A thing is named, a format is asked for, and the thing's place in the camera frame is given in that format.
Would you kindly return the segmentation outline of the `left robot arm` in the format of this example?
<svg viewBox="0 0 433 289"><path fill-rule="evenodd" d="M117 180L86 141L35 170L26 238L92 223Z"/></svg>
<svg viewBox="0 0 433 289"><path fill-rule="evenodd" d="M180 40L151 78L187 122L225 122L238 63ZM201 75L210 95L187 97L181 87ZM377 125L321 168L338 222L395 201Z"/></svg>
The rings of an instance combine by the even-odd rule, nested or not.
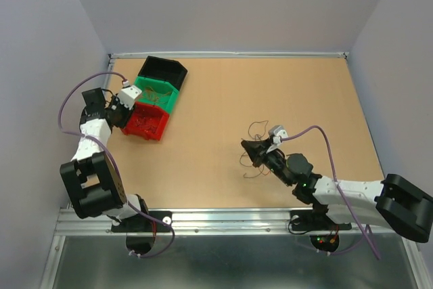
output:
<svg viewBox="0 0 433 289"><path fill-rule="evenodd" d="M137 231L150 225L151 215L138 194L127 194L118 168L106 148L112 129L123 128L142 90L123 87L106 100L100 87L82 92L85 107L79 122L78 147L70 162L60 166L72 207L81 219L106 215L115 225L127 223Z"/></svg>

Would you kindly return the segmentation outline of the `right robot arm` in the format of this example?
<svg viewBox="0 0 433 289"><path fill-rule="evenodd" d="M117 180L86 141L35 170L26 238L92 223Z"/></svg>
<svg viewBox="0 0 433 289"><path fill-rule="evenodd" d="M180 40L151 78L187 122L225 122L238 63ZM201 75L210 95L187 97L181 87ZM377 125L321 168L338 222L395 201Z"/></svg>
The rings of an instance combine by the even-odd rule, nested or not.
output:
<svg viewBox="0 0 433 289"><path fill-rule="evenodd" d="M393 230L419 243L430 239L432 196L397 174L379 181L333 180L314 173L300 153L284 155L270 139L243 140L252 165L265 166L293 195L313 207L311 220L319 228L332 223L360 223Z"/></svg>

